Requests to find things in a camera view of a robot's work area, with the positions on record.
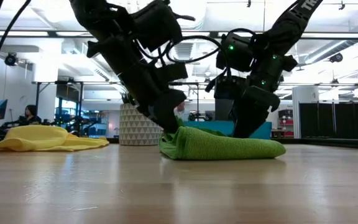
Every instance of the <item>wooden table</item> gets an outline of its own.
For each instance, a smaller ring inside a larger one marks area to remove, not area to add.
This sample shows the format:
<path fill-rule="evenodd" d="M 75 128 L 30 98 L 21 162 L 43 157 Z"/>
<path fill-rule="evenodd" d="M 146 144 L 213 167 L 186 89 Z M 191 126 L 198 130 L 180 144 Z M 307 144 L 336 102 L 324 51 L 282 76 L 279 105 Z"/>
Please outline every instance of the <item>wooden table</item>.
<path fill-rule="evenodd" d="M 252 161 L 118 145 L 0 153 L 0 223 L 358 223 L 358 150 L 287 149 Z"/>

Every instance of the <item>ceiling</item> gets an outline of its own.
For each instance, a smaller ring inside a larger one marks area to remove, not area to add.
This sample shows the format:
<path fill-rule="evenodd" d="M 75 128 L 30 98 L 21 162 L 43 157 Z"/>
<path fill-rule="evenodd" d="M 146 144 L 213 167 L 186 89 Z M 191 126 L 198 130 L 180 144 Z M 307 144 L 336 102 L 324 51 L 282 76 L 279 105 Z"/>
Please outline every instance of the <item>ceiling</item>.
<path fill-rule="evenodd" d="M 4 0 L 0 10 L 0 30 L 4 30 L 13 15 L 24 0 Z M 150 0 L 115 0 L 109 1 L 125 6 L 129 12 L 136 12 L 144 7 Z M 243 27 L 263 32 L 269 29 L 277 17 L 293 2 L 293 0 L 171 0 L 172 9 L 178 14 L 186 14 L 196 18 L 194 22 L 179 20 L 182 30 L 227 32 L 231 29 Z M 306 29 L 307 32 L 358 32 L 358 0 L 344 0 L 343 10 L 341 1 L 325 0 Z M 71 10 L 69 0 L 33 0 L 15 23 L 12 30 L 84 30 L 80 26 Z M 106 79 L 117 80 L 106 61 L 101 57 L 88 59 L 85 56 L 87 41 L 90 38 L 65 37 L 62 41 L 62 52 L 59 77 L 74 77 L 76 80 L 101 82 Z M 40 48 L 46 40 L 41 38 L 8 38 L 5 45 L 31 45 Z M 174 57 L 180 59 L 196 58 L 216 48 L 211 42 L 196 40 L 180 44 L 173 51 Z M 344 60 L 340 63 L 326 61 L 326 57 L 342 53 Z M 288 54 L 292 54 L 301 67 L 292 72 L 284 73 L 287 83 L 329 83 L 338 78 L 340 83 L 358 83 L 358 42 L 345 40 L 300 40 Z M 22 52 L 19 57 L 34 60 L 34 54 Z M 200 62 L 187 65 L 188 82 L 203 82 L 205 78 L 213 78 L 221 71 L 215 66 L 213 55 Z M 246 73 L 233 71 L 233 75 L 246 76 Z M 188 86 L 180 87 L 196 98 L 195 92 Z M 105 91 L 115 90 L 113 86 L 95 85 L 86 86 L 85 90 Z M 352 88 L 321 87 L 321 93 L 328 98 L 335 92 L 342 97 L 358 96 L 358 91 Z M 281 86 L 277 94 L 282 98 L 291 95 L 291 86 Z M 200 91 L 200 99 L 213 99 L 213 91 L 205 93 Z"/>

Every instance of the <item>planter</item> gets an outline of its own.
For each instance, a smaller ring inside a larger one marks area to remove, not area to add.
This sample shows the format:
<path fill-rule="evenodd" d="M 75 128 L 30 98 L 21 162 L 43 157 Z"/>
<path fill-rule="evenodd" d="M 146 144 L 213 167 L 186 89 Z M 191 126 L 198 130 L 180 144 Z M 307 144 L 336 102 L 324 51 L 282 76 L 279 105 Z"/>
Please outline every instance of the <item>planter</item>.
<path fill-rule="evenodd" d="M 120 106 L 119 144 L 123 146 L 156 146 L 161 136 L 160 126 L 153 123 L 130 103 Z"/>

